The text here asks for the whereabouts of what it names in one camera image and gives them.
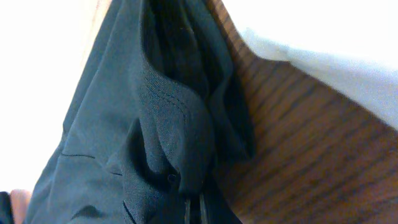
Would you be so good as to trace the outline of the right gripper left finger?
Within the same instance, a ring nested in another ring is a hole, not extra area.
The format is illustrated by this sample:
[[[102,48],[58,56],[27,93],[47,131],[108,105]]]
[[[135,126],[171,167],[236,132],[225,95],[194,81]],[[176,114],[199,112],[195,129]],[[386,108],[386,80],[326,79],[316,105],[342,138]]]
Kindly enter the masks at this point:
[[[190,197],[172,189],[149,224],[190,224],[190,207]]]

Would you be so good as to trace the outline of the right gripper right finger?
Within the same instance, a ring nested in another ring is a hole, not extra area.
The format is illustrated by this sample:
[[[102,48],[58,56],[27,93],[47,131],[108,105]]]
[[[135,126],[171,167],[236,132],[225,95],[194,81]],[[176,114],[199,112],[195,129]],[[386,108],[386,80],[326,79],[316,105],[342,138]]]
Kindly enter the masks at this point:
[[[214,178],[206,178],[199,199],[201,224],[242,224],[222,196]]]

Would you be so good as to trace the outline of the black leggings with red waistband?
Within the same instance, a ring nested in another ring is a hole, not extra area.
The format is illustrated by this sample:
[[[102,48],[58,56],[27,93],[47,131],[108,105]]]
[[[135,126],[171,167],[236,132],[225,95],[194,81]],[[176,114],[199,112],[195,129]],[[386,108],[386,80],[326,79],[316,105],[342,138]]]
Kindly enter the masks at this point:
[[[226,43],[204,1],[113,1],[38,179],[26,223],[149,223],[254,154]]]

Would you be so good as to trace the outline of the white fern print garment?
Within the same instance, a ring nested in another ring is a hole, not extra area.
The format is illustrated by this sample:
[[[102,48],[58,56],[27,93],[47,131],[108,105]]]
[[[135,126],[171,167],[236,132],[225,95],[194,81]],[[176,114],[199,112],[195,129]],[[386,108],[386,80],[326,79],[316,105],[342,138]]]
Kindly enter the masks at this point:
[[[249,49],[397,127],[397,0],[224,0]]]

